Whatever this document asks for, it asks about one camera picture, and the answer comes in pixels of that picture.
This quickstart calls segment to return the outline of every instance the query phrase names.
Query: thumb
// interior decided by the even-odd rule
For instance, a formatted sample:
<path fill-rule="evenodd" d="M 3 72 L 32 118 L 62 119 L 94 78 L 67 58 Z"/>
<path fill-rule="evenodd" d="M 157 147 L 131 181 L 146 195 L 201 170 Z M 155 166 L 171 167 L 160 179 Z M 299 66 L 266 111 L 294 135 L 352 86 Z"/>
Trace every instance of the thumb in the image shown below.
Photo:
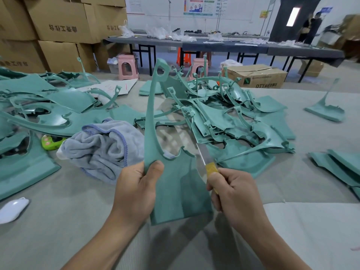
<path fill-rule="evenodd" d="M 146 188 L 154 188 L 156 186 L 157 180 L 161 177 L 164 172 L 164 164 L 157 160 L 153 162 L 146 175 L 140 180 L 140 183 Z"/>
<path fill-rule="evenodd" d="M 225 192 L 232 188 L 227 183 L 225 177 L 218 172 L 210 174 L 207 178 L 207 182 L 218 191 L 219 195 L 225 195 Z"/>

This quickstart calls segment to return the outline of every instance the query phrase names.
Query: white computer mouse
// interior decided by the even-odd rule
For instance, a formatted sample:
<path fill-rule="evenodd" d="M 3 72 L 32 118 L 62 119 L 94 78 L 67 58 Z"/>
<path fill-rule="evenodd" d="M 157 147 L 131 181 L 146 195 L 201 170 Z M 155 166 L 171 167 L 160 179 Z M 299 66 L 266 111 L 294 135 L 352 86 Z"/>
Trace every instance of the white computer mouse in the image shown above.
<path fill-rule="evenodd" d="M 0 224 L 14 221 L 28 204 L 29 200 L 25 197 L 6 203 L 0 209 Z"/>

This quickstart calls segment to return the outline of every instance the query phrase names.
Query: left hand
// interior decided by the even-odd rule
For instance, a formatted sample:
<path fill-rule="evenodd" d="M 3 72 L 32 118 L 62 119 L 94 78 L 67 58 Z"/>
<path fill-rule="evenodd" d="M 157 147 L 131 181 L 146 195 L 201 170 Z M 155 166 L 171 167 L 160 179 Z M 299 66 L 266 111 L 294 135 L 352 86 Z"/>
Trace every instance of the left hand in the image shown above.
<path fill-rule="evenodd" d="M 154 209 L 155 185 L 163 172 L 161 161 L 152 163 L 146 175 L 144 162 L 123 168 L 117 179 L 110 218 L 118 225 L 140 227 Z"/>

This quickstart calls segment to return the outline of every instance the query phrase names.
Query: forearm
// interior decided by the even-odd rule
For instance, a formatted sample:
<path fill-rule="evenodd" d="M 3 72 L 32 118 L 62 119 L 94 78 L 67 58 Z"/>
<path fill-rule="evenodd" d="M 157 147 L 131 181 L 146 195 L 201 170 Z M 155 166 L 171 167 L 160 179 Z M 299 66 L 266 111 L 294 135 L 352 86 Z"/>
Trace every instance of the forearm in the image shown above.
<path fill-rule="evenodd" d="M 137 225 L 121 223 L 110 215 L 99 232 L 63 266 L 62 270 L 111 269 L 138 229 Z"/>
<path fill-rule="evenodd" d="M 244 239 L 267 270 L 311 270 L 286 244 L 271 223 L 265 221 L 257 232 L 244 233 Z"/>

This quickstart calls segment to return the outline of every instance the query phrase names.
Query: door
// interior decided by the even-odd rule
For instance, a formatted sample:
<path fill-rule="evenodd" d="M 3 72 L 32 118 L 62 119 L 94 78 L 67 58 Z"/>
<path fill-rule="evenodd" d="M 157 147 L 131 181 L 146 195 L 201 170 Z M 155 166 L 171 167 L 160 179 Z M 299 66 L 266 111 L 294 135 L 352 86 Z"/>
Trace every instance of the door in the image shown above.
<path fill-rule="evenodd" d="M 269 41 L 297 40 L 299 31 L 321 0 L 281 0 Z"/>

